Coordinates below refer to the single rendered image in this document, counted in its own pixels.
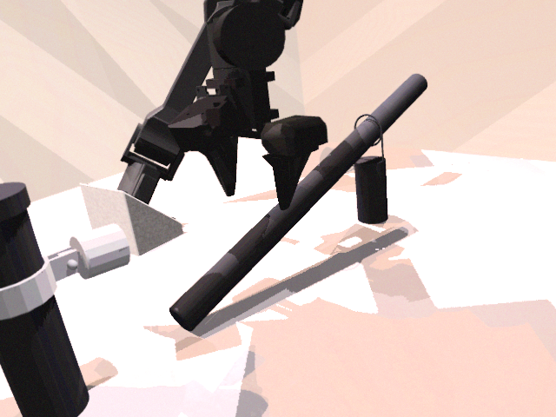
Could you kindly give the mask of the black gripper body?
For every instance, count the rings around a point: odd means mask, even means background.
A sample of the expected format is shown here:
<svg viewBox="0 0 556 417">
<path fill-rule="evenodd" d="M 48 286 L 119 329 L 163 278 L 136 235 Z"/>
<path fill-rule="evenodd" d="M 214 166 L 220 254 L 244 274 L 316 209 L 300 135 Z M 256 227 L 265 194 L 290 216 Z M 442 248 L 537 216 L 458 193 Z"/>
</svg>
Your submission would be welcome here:
<svg viewBox="0 0 556 417">
<path fill-rule="evenodd" d="M 236 130 L 232 136 L 261 139 L 268 153 L 283 156 L 297 155 L 328 142 L 328 127 L 319 116 L 275 120 L 279 118 L 279 110 L 270 108 L 268 95 L 268 82 L 275 81 L 274 71 L 240 67 L 212 70 L 214 78 L 205 80 L 207 89 L 221 94 L 220 85 L 230 84 L 247 117 L 248 127 Z"/>
</svg>

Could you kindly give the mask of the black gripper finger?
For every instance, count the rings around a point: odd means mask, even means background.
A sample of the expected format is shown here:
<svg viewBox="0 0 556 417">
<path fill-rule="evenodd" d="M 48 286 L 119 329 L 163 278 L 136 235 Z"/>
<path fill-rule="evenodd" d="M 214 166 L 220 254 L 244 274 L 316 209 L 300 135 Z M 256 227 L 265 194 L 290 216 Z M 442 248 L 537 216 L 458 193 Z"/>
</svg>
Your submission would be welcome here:
<svg viewBox="0 0 556 417">
<path fill-rule="evenodd" d="M 219 146 L 208 153 L 202 153 L 222 186 L 227 197 L 235 194 L 237 171 L 238 136 L 223 138 Z"/>
<path fill-rule="evenodd" d="M 280 210 L 289 208 L 308 158 L 312 152 L 318 149 L 319 146 L 293 156 L 283 156 L 270 153 L 262 156 L 262 158 L 273 168 L 275 188 Z"/>
</svg>

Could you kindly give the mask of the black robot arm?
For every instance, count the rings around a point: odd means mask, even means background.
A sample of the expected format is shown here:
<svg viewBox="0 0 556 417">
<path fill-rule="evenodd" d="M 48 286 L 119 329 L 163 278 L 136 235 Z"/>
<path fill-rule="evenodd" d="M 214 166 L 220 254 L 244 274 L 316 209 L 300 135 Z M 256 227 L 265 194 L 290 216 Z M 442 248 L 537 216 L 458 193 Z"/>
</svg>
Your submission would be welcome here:
<svg viewBox="0 0 556 417">
<path fill-rule="evenodd" d="M 220 85 L 221 94 L 209 94 L 202 84 L 211 67 L 262 70 L 273 64 L 284 50 L 285 30 L 300 19 L 302 4 L 204 0 L 199 34 L 163 105 L 150 111 L 130 138 L 120 160 L 128 167 L 116 190 L 149 205 L 160 178 L 173 181 L 185 152 L 211 152 L 224 137 L 247 128 L 244 108 L 230 84 Z M 133 143 L 136 154 L 130 151 Z"/>
</svg>

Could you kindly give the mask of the dark grey metal pipe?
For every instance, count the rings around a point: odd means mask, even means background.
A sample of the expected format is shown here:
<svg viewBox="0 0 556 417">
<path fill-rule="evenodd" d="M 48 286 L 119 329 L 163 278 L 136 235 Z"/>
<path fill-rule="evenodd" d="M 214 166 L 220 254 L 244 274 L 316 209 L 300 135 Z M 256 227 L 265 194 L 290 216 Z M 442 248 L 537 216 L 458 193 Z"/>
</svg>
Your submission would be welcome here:
<svg viewBox="0 0 556 417">
<path fill-rule="evenodd" d="M 371 113 L 383 134 L 426 89 L 426 78 L 413 74 Z M 169 307 L 172 317 L 192 331 L 380 137 L 380 125 L 368 116 L 297 184 L 289 208 L 280 210 L 278 202 Z"/>
</svg>

